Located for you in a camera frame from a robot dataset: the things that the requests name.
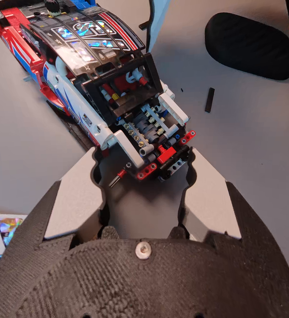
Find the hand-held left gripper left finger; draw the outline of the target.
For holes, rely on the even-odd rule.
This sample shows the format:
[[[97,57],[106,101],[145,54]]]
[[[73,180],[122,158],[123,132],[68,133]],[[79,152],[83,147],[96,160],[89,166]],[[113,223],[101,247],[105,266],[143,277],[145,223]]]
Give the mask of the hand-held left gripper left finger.
[[[74,234],[81,242],[91,241],[107,223],[105,193],[94,177],[97,150],[91,147],[60,179],[45,240]]]

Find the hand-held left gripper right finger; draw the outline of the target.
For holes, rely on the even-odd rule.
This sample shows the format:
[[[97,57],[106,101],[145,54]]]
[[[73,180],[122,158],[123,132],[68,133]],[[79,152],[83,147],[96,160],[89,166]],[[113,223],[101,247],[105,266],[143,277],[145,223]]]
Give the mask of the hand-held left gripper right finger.
[[[178,224],[187,239],[205,241],[210,233],[241,239],[241,232],[225,178],[191,147],[186,180],[178,210]]]

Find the lego race car model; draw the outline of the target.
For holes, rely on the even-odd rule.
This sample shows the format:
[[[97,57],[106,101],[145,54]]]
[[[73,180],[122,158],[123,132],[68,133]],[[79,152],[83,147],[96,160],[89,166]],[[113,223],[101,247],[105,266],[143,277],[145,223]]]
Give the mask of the lego race car model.
[[[128,157],[110,183],[169,179],[189,158],[188,115],[145,44],[95,1],[0,1],[0,38],[63,122]]]

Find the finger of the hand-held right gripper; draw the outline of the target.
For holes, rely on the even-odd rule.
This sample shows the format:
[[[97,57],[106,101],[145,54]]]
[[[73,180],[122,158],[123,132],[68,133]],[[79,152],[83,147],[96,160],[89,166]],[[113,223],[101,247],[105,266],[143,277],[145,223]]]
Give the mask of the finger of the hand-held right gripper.
[[[146,22],[146,52],[151,52],[163,25],[170,0],[149,0],[150,17]]]

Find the black wrist rest pad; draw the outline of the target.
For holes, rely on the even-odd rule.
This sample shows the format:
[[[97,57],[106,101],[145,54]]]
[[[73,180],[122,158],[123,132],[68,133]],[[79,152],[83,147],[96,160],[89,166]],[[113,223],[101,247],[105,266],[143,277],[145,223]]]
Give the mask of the black wrist rest pad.
[[[289,78],[289,37],[272,26],[220,12],[206,24],[205,46],[224,66],[271,80]]]

